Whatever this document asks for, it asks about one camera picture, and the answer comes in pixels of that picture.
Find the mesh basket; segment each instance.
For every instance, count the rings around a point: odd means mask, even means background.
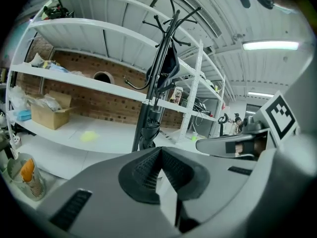
[[[25,182],[20,174],[20,170],[29,159],[33,160],[34,170],[32,173],[32,180],[30,182]],[[46,187],[44,180],[31,155],[20,153],[16,160],[10,159],[7,165],[7,173],[12,182],[32,200],[38,201],[45,195]]]

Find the ceiling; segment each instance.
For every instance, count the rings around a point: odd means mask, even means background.
[[[30,0],[20,15],[25,16],[40,9],[47,0]],[[154,5],[158,11],[171,16],[168,0],[137,0]],[[274,94],[286,91],[306,68],[313,56],[315,37],[300,13],[286,14],[278,8],[268,10],[256,0],[244,9],[239,0],[174,0],[176,8],[185,15],[197,3],[204,11],[195,19],[198,25],[186,22],[182,27],[196,40],[202,39],[205,52],[229,81],[226,95],[230,100],[247,100],[249,104],[262,105],[266,99],[248,96],[249,91]],[[298,51],[258,50],[244,51],[243,41],[290,40],[300,42]],[[180,58],[195,66],[195,49],[178,47]],[[202,71],[207,78],[217,80],[209,72],[207,61]]]

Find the shelving unit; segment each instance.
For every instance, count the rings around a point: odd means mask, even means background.
[[[59,1],[69,10],[75,10],[77,18],[40,21],[43,9],[34,17],[34,20],[30,23],[20,40],[12,59],[6,91],[7,117],[9,118],[12,115],[9,110],[8,91],[14,71],[78,85],[139,102],[145,101],[146,95],[138,91],[83,76],[35,68],[23,64],[26,57],[25,47],[30,43],[30,36],[38,32],[53,45],[54,50],[102,58],[145,73],[152,65],[157,51],[155,45],[159,42],[160,36],[156,29],[143,25],[142,20],[153,22],[153,15],[155,14],[160,17],[160,22],[169,18],[155,9],[133,0]],[[57,0],[50,0],[46,3],[46,6],[50,6],[50,4],[56,2]],[[203,52],[202,41],[197,42],[181,27],[179,27],[176,37],[178,40],[191,42],[198,48],[197,61],[200,62],[196,63],[195,69],[180,59],[181,70],[174,77],[179,78],[184,75],[193,76],[193,79],[190,79],[191,82],[188,82],[188,85],[191,86],[190,90],[188,88],[191,100],[188,102],[187,107],[164,100],[159,100],[158,105],[184,113],[184,120],[178,137],[179,142],[184,142],[188,121],[191,116],[202,116],[204,119],[216,121],[219,113],[217,112],[211,118],[193,111],[193,100],[196,97],[196,93],[197,97],[217,98],[219,100],[217,110],[220,110],[223,102],[225,78],[206,53]],[[184,46],[178,47],[178,51],[181,52],[186,48]],[[203,57],[207,59],[222,81],[223,88],[220,95],[215,93],[199,76]],[[177,84],[181,86],[182,81],[178,81]],[[7,122],[12,138],[9,119],[7,119]],[[129,153],[135,131],[135,125],[120,124],[81,116],[71,116],[70,122],[57,130],[50,130],[32,120],[18,123],[37,134],[37,136],[26,142],[22,141],[22,146],[18,149],[15,149],[13,146],[15,154],[19,152],[29,153],[34,156],[41,169],[65,179],[73,177],[84,167],[95,162],[117,157],[118,154]],[[99,138],[95,141],[84,143],[80,140],[80,137],[85,131],[94,131],[99,135]],[[114,145],[114,142],[118,142],[119,139],[120,144]],[[155,139],[155,142],[157,146],[175,146],[175,144],[172,144],[161,135]]]

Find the orange object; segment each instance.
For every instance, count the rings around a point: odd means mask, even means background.
[[[29,182],[32,180],[32,174],[34,171],[34,162],[29,159],[21,168],[20,174],[24,181]]]

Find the black coat rack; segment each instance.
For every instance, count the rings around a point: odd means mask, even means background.
[[[159,97],[165,91],[172,89],[176,86],[175,83],[171,83],[165,87],[162,86],[161,88],[158,88],[159,74],[162,69],[165,56],[167,54],[169,45],[172,40],[177,42],[179,45],[187,45],[187,46],[191,45],[191,43],[178,41],[174,36],[175,31],[184,21],[189,21],[189,22],[193,22],[197,24],[197,21],[190,20],[188,18],[201,9],[200,7],[198,7],[197,9],[189,13],[186,17],[182,19],[178,19],[180,10],[177,10],[175,12],[173,0],[170,0],[170,3],[173,9],[173,16],[171,19],[163,23],[163,25],[169,23],[166,31],[163,30],[162,25],[159,22],[158,15],[154,16],[154,19],[156,20],[158,25],[154,25],[146,21],[142,22],[144,24],[148,24],[158,28],[163,34],[160,44],[156,46],[156,48],[158,48],[158,51],[154,58],[150,76],[146,84],[143,87],[136,87],[129,80],[125,80],[126,84],[130,85],[131,87],[137,90],[142,90],[142,89],[145,89],[146,87],[149,87],[146,99],[141,105],[139,119],[137,122],[137,127],[136,127],[135,135],[134,135],[132,152],[138,150],[138,145],[140,147],[140,150],[155,147],[154,139],[159,133],[159,126],[160,126],[160,121],[159,121],[160,111],[158,108]],[[155,99],[155,103],[153,104],[152,99],[154,96],[156,97],[156,99]]]

